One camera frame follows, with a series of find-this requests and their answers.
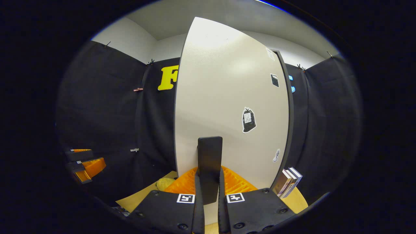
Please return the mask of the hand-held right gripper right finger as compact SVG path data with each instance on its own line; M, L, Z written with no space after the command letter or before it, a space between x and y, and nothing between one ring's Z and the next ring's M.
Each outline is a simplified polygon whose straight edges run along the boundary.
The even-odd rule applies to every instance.
M217 224L219 234L270 234L291 221L293 212L270 188L252 189L241 176L221 167Z

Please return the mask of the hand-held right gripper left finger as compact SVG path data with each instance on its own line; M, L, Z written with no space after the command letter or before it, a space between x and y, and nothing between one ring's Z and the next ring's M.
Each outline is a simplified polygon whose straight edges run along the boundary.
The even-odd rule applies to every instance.
M164 191L150 191L126 220L143 234L205 234L198 168L181 175Z

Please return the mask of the black door handle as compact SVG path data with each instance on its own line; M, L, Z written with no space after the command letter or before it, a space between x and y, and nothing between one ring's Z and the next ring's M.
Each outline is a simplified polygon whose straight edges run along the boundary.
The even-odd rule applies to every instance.
M198 138L198 175L203 205L215 203L219 189L223 138L221 136Z

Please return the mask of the beige cabinet door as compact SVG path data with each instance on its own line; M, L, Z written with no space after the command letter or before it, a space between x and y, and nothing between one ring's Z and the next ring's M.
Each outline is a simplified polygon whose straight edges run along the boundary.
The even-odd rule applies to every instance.
M277 54L245 33L193 19L175 92L179 176L198 165L198 138L221 136L223 166L256 188L275 184L293 129L291 88L283 65Z

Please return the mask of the yellow bumpy fruit toy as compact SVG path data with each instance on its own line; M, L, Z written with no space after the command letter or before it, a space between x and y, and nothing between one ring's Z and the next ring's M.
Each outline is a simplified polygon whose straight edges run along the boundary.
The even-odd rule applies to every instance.
M175 182L175 179L164 177L159 179L155 185L159 191L165 191L173 182Z

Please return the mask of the brown cover book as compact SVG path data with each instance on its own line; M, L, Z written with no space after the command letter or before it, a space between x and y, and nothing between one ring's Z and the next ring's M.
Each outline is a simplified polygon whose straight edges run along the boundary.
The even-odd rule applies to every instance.
M284 193L286 187L290 184L291 180L292 177L288 174L288 172L285 169L283 169L282 172L279 173L277 182L273 187L273 190L278 197L280 197Z

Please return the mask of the black backdrop cloth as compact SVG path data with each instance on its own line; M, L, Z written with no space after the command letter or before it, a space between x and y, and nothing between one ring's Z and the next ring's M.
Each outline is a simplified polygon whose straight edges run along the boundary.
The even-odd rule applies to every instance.
M57 132L66 149L91 149L106 168L90 193L110 206L176 171L174 98L180 58L151 66L95 41L79 52L61 82ZM311 205L334 191L355 161L363 110L355 74L336 55L306 72L287 64L295 85L294 132L287 166Z

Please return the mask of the blue cover book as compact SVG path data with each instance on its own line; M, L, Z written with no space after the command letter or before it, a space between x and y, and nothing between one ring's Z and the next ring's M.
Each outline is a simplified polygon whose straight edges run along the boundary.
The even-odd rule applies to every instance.
M293 177L293 182L290 185L290 188L287 190L285 197L288 197L291 194L291 192L296 188L303 177L303 175L300 174L294 167L290 167L288 172L290 172L289 174Z

